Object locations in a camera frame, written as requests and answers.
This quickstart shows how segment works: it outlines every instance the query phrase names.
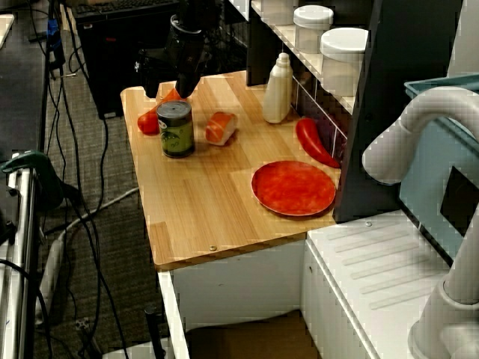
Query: white bottle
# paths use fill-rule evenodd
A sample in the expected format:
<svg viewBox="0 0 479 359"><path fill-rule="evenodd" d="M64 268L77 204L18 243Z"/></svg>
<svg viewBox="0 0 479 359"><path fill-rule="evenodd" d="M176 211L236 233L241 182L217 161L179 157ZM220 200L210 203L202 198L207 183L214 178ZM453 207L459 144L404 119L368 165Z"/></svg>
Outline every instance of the white bottle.
<svg viewBox="0 0 479 359"><path fill-rule="evenodd" d="M290 57L282 52L269 74L263 99L263 118L269 123L280 123L290 111L293 90L293 69Z"/></svg>

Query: green clamp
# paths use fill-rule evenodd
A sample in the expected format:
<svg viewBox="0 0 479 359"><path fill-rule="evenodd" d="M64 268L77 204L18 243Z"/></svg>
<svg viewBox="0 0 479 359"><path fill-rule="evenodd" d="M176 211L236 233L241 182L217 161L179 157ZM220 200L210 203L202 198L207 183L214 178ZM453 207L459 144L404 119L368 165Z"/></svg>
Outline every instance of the green clamp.
<svg viewBox="0 0 479 359"><path fill-rule="evenodd" d="M40 183L40 200L37 208L48 211L61 205L64 199L62 182L48 156L40 151L26 151L1 166L1 171L11 174L22 168L34 168Z"/></svg>

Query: red chili pepper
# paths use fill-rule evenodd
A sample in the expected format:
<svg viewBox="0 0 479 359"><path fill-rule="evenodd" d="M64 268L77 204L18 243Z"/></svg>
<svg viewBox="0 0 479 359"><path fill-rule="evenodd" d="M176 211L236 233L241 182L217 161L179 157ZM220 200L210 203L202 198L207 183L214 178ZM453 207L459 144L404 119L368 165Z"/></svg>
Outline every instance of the red chili pepper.
<svg viewBox="0 0 479 359"><path fill-rule="evenodd" d="M318 162L329 167L339 168L339 163L333 159L323 147L317 133L316 123L311 118L302 118L296 124L296 134L299 143L306 153Z"/></svg>

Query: bottle cap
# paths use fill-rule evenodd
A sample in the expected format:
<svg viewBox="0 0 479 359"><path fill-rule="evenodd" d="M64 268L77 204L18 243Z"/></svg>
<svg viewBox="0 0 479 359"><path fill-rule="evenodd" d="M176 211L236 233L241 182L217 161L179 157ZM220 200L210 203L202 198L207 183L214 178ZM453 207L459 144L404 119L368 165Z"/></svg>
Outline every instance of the bottle cap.
<svg viewBox="0 0 479 359"><path fill-rule="evenodd" d="M278 60L276 61L277 65L284 66L290 63L290 56L286 52L282 52L278 56Z"/></svg>

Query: white jar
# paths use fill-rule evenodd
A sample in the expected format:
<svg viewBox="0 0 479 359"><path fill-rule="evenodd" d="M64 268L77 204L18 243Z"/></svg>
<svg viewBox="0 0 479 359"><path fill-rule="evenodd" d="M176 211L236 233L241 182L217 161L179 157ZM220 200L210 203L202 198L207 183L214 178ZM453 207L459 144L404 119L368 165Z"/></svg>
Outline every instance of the white jar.
<svg viewBox="0 0 479 359"><path fill-rule="evenodd" d="M261 10L266 24L293 24L294 0L261 0Z"/></svg>
<svg viewBox="0 0 479 359"><path fill-rule="evenodd" d="M294 47L306 54L319 53L321 35L331 27L333 15L331 9L318 5L301 6L294 10Z"/></svg>
<svg viewBox="0 0 479 359"><path fill-rule="evenodd" d="M334 28L321 37L324 90L338 96L355 96L367 43L367 30Z"/></svg>

